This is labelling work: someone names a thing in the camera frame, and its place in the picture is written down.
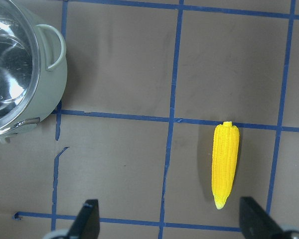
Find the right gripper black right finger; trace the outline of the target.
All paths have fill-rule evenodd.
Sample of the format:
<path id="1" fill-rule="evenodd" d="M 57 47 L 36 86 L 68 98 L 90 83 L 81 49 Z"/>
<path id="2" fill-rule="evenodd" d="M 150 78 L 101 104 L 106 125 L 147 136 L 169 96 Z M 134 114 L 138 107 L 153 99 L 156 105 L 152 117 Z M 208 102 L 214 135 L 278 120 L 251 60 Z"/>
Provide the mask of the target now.
<path id="1" fill-rule="evenodd" d="M 246 239 L 299 239 L 299 229 L 279 226 L 252 197 L 241 197 L 239 227 Z"/>

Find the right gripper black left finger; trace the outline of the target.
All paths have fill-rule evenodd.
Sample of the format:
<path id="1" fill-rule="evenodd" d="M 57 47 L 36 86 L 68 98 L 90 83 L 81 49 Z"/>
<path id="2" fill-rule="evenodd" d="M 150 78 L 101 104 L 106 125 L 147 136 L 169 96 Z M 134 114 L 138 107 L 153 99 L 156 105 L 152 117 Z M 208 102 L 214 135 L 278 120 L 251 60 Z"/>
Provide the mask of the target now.
<path id="1" fill-rule="evenodd" d="M 44 239 L 97 239 L 100 233 L 99 202 L 86 200 L 70 229 L 47 233 Z"/>

